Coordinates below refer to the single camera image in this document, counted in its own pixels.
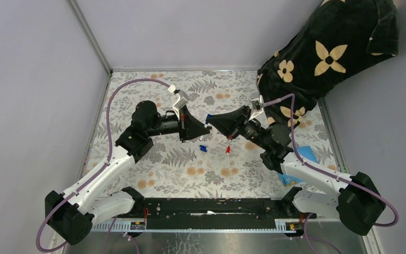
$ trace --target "table surface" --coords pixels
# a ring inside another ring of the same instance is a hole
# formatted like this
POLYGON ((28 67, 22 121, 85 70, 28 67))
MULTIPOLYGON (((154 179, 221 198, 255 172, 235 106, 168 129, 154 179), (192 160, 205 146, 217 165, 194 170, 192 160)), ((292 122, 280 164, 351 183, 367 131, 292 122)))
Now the table surface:
MULTIPOLYGON (((115 72, 96 127, 84 174, 106 158, 108 138, 105 111, 111 94, 123 83, 137 78, 155 78, 174 84, 190 96, 190 113, 204 121, 207 114, 233 111, 250 104, 250 94, 257 92, 255 71, 165 71, 115 72)), ((123 88, 110 108, 110 129, 113 141, 131 122, 134 108, 140 101, 153 101, 164 114, 174 102, 165 87, 152 82, 135 83, 123 88)), ((258 120, 267 126, 265 115, 258 120)), ((104 191, 102 197, 132 186, 145 197, 283 197, 293 186, 317 191, 306 183, 284 186, 278 173, 269 171, 261 162, 263 152, 242 137, 227 140, 213 129, 202 141, 179 142, 177 134, 153 137, 154 147, 134 167, 122 172, 104 191), (208 152, 199 150, 199 145, 208 152), (231 152, 226 155, 226 148, 231 152)), ((308 112, 296 129, 299 146, 311 146, 319 163, 337 169, 320 109, 308 112)))

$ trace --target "black velvet fabric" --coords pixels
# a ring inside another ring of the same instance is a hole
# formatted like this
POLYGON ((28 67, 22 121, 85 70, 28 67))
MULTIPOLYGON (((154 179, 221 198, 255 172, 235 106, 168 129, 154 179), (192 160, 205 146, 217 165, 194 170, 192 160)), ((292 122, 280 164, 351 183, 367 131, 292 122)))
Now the black velvet fabric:
MULTIPOLYGON (((324 0, 301 31, 257 71, 266 102, 295 93, 294 123, 343 80, 398 54, 392 0, 324 0)), ((265 108, 290 126, 290 99, 265 108)))

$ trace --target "blue cloth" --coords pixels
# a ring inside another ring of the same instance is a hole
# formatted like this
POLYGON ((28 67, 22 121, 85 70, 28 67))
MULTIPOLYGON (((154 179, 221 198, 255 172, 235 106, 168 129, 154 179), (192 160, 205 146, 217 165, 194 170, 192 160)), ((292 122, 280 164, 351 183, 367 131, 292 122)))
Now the blue cloth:
MULTIPOLYGON (((305 157, 308 160, 318 163, 317 158, 315 157, 312 149, 309 146, 298 147, 297 149, 301 156, 305 157)), ((301 179, 286 174, 278 174, 278 176, 281 182, 284 183, 284 186, 302 182, 301 179)))

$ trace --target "blue block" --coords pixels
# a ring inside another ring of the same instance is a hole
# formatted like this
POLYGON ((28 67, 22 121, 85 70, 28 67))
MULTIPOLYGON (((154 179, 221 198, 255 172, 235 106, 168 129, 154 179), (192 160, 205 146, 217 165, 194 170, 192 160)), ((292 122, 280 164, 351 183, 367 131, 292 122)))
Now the blue block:
MULTIPOLYGON (((301 156, 305 157, 308 160, 311 160, 315 163, 318 163, 317 157, 313 154, 312 149, 307 146, 307 147, 298 147, 298 152, 301 156)), ((302 180, 293 176, 289 176, 286 174, 278 174, 279 179, 281 180, 282 183, 284 183, 284 186, 291 185, 291 184, 296 184, 296 183, 301 183, 302 180)))
POLYGON ((208 148, 205 147, 205 146, 203 146, 203 145, 201 144, 201 145, 200 145, 200 151, 208 152, 208 148))

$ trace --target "white wall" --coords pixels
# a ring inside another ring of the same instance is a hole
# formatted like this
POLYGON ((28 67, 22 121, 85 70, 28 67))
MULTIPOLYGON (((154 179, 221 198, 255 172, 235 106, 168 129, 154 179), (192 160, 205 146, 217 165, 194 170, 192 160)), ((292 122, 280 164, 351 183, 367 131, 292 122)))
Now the white wall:
POLYGON ((0 253, 39 253, 44 197, 75 181, 105 82, 66 1, 0 0, 0 253))
POLYGON ((321 0, 79 0, 113 68, 257 69, 321 0))
MULTIPOLYGON (((406 253, 406 1, 399 1, 400 55, 352 77, 327 96, 349 170, 371 176, 401 220, 380 228, 385 254, 406 253)), ((379 222, 390 222, 386 209, 379 222)))

